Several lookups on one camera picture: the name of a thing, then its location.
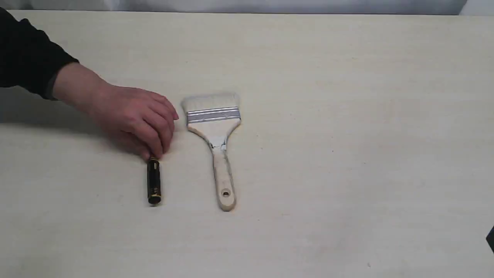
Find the person's bare hand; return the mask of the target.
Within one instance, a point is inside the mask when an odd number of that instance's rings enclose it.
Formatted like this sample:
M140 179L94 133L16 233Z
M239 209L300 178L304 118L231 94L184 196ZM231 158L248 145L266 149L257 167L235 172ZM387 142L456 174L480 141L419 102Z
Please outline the person's bare hand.
M110 84L91 94L84 112L117 144L143 160L163 157L171 147L174 122L179 119L165 96Z

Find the forearm in black sleeve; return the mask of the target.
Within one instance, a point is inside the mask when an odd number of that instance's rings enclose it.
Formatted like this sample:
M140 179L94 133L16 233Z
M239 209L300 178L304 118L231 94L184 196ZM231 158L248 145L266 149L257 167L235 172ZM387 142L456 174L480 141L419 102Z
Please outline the forearm in black sleeve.
M20 86L46 100L61 100L85 113L114 87L81 65L27 19L1 9L1 87Z

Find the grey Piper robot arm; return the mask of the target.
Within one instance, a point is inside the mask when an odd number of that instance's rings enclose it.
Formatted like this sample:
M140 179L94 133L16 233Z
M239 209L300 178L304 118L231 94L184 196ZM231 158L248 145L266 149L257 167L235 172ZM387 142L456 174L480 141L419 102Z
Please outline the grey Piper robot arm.
M494 253L494 227L492 227L492 229L487 234L486 241L487 241L487 244L489 245L489 248Z

